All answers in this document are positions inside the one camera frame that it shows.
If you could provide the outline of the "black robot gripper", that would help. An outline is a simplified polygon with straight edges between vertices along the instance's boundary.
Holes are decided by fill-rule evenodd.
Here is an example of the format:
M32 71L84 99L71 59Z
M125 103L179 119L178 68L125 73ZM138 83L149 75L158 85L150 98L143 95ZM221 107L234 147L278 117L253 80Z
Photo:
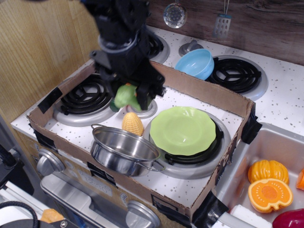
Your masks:
M96 70L112 98L120 86L130 83L137 87L137 101L142 110L147 110L151 101L165 94L164 76L150 63L150 30L141 30L123 43L98 36L99 50L90 53Z

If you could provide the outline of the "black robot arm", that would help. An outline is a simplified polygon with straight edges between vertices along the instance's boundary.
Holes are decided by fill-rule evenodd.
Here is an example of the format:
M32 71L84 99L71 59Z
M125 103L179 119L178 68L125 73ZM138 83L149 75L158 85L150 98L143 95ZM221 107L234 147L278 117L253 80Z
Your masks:
M90 53L96 70L112 97L123 85L135 87L139 109L147 110L163 96L164 76L150 63L163 50L161 41L146 27L147 0L84 0L99 31L100 50Z

